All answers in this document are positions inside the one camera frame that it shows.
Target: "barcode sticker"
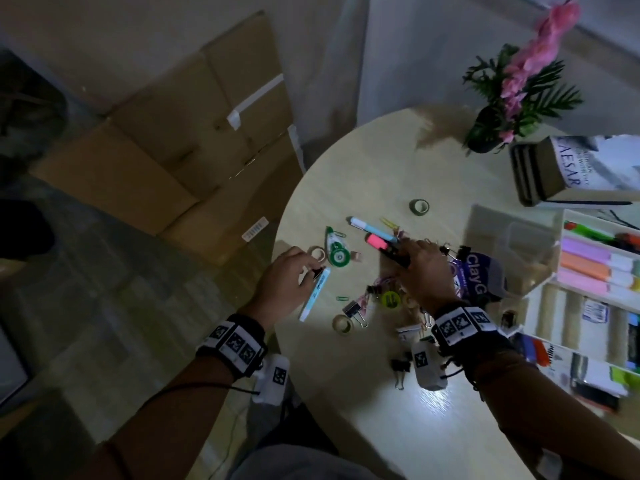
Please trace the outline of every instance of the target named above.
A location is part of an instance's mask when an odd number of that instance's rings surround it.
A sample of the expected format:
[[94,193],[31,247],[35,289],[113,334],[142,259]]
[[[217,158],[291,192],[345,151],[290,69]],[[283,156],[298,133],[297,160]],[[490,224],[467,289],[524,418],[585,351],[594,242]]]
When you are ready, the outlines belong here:
[[260,220],[258,222],[256,222],[254,225],[251,226],[251,228],[245,232],[244,234],[242,234],[242,238],[246,241],[249,242],[251,241],[255,236],[258,235],[258,233],[264,229],[265,227],[267,227],[269,224],[269,221],[267,220],[266,217],[261,217]]
[[609,321],[609,306],[587,298],[584,300],[582,318],[593,323],[607,323]]

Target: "black flower pot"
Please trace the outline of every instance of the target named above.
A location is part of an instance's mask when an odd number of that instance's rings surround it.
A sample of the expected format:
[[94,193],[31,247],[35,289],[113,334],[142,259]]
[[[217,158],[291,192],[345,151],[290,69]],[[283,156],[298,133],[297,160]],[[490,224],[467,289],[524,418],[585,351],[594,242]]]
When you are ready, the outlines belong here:
[[465,144],[469,150],[476,153],[488,153],[502,140],[498,136],[500,118],[496,113],[496,108],[485,107],[476,118],[473,128],[469,130]]

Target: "purple highlighter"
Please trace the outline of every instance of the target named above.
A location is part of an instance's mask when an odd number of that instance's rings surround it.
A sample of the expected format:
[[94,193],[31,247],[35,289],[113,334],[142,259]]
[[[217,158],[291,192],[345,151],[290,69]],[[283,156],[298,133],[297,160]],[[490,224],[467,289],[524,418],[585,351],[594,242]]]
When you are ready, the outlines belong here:
[[596,261],[607,266],[619,269],[626,273],[630,273],[634,266],[634,260],[626,256],[620,256],[609,252],[606,249],[599,248],[587,244],[586,242],[576,241],[570,237],[564,237],[562,240],[562,250],[567,253],[575,254],[576,256]]

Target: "wooden floor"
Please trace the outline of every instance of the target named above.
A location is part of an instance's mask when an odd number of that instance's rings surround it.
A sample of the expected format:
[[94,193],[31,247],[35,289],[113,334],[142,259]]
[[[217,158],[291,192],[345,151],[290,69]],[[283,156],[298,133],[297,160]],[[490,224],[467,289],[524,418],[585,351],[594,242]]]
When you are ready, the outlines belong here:
[[[0,319],[34,375],[12,403],[46,394],[0,443],[0,460],[19,463],[26,478],[64,478],[251,296],[270,262],[276,226],[213,268],[34,178],[8,197],[35,202],[58,243],[0,283]],[[229,395],[190,479],[208,479],[229,444],[233,458],[246,434],[248,401]]]

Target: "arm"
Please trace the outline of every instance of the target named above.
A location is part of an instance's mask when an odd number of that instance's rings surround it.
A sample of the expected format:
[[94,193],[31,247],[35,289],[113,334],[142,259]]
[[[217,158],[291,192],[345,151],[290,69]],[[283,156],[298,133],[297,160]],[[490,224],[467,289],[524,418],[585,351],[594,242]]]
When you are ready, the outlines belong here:
[[[408,241],[403,246],[411,265],[401,270],[400,280],[421,306],[438,318],[468,305],[456,296],[437,245]],[[638,478],[640,451],[527,363],[498,332],[477,333],[451,351],[536,478],[544,478],[536,473],[543,449],[551,457],[560,455],[559,478]]]
[[[303,267],[317,269],[320,265],[299,248],[278,257],[260,279],[253,298],[238,313],[255,320],[263,330],[272,327],[311,293],[313,273],[308,273],[298,284]],[[197,357],[167,388],[204,382],[231,386],[234,376],[216,357]],[[226,388],[200,387],[159,395],[103,444],[72,479],[185,478],[213,428],[227,393]]]

